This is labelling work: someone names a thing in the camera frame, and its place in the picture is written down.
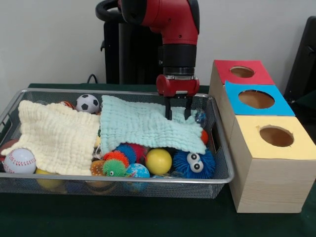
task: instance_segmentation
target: soccer ball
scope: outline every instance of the soccer ball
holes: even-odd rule
[[[94,114],[100,109],[100,103],[98,99],[89,94],[81,95],[77,99],[76,110],[79,112],[88,112]]]

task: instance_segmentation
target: blue box lid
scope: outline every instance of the blue box lid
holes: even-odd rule
[[[226,82],[226,93],[236,115],[295,116],[275,85]]]

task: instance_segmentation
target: green spiky ball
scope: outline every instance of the green spiky ball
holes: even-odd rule
[[[123,177],[125,175],[126,168],[122,161],[116,159],[110,159],[103,165],[103,174],[112,177]]]

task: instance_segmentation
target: box with hole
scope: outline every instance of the box with hole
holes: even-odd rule
[[[236,116],[230,150],[237,212],[301,211],[315,180],[316,146],[296,117]]]
[[[226,85],[230,83],[245,86],[274,85],[269,73],[260,61],[214,61],[209,95],[213,96],[217,101],[220,116],[223,122],[225,136],[228,142],[230,140],[231,131],[235,121],[235,113],[226,93]],[[258,107],[260,106],[258,105],[258,103],[260,103],[258,101],[259,99],[256,101],[249,100],[253,94],[254,93],[251,91],[245,91],[245,93],[240,96],[241,100],[244,102],[247,100],[250,105]]]
[[[236,84],[275,84],[261,61],[214,60],[209,94],[217,104],[225,93],[227,81]]]
[[[275,85],[243,85],[228,81],[219,111],[228,140],[236,115],[295,116]]]
[[[236,115],[295,116],[275,85],[226,82],[225,90]]]

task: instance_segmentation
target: yellow ball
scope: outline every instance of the yellow ball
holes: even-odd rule
[[[164,149],[152,149],[146,155],[146,167],[152,174],[163,175],[170,170],[171,165],[171,155]]]
[[[99,136],[97,136],[97,139],[95,140],[95,143],[94,143],[94,148],[97,148],[101,143],[101,138]]]
[[[48,173],[48,172],[41,170],[41,169],[36,169],[35,174],[52,174],[52,173]],[[60,180],[60,179],[37,179],[37,182],[43,188],[50,190],[50,189],[55,189],[58,186],[60,186],[64,182],[64,180]]]

